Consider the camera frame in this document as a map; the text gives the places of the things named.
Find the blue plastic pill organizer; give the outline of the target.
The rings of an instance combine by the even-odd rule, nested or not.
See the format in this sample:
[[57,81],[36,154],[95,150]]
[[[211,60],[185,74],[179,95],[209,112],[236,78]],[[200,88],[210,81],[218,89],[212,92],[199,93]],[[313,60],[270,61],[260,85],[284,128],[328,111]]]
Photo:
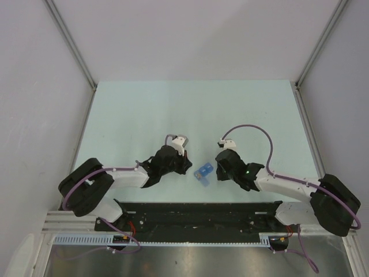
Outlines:
[[213,170],[214,170],[213,166],[210,163],[206,163],[194,172],[194,177],[204,187],[207,187],[210,184],[207,177],[208,177],[209,174],[211,174],[213,172]]

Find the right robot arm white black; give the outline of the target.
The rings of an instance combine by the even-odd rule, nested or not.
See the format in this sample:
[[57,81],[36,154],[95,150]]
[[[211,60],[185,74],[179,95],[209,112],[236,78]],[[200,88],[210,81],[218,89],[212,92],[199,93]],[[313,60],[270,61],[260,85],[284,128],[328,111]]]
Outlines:
[[277,193],[309,204],[320,226],[334,235],[345,237],[359,227],[352,224],[361,202],[334,175],[300,183],[294,177],[272,173],[262,164],[246,164],[232,149],[221,151],[215,161],[219,181],[232,180],[246,191]]

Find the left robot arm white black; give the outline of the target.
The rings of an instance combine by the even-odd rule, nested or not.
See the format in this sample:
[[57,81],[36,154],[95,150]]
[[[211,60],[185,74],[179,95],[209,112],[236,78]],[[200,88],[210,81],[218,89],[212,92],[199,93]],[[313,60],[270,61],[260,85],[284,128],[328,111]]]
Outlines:
[[113,190],[150,188],[169,173],[185,175],[192,165],[187,151],[180,153],[169,145],[147,160],[137,161],[134,167],[104,167],[97,158],[89,158],[59,184],[61,208],[76,217],[102,218],[119,231],[126,227],[127,216],[119,205],[122,200],[112,195]]

